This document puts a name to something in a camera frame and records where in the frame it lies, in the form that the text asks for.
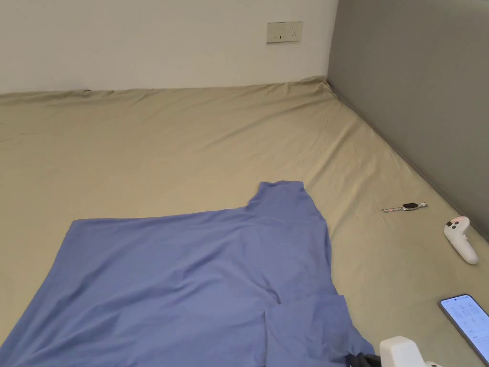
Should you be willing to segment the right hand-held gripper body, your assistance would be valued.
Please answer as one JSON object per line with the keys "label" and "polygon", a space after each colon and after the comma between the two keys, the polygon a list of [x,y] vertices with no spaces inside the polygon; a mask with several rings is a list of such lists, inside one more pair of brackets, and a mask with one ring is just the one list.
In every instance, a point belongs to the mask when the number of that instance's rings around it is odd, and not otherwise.
{"label": "right hand-held gripper body", "polygon": [[379,344],[380,366],[382,367],[441,367],[425,361],[416,343],[404,336],[382,340]]}

